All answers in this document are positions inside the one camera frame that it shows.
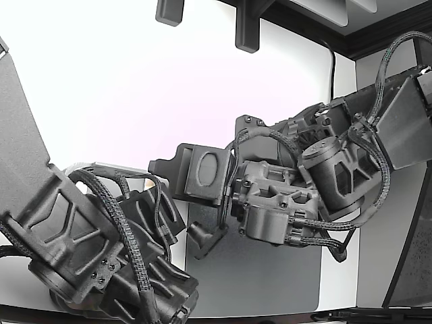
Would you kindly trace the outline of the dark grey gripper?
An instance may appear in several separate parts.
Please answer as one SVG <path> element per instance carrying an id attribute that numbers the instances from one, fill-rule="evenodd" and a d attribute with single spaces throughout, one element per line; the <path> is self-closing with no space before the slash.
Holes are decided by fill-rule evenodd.
<path id="1" fill-rule="evenodd" d="M 227 149 L 179 144 L 174 158 L 150 161 L 148 172 L 169 183 L 174 199 L 213 207 L 212 230 L 193 223 L 188 232 L 214 245 L 229 228 L 229 215 L 238 220 L 241 235 L 272 245 L 306 245 L 314 235 L 304 220 L 316 220 L 316 190 L 293 183 L 296 171 L 266 161 L 235 161 Z"/>

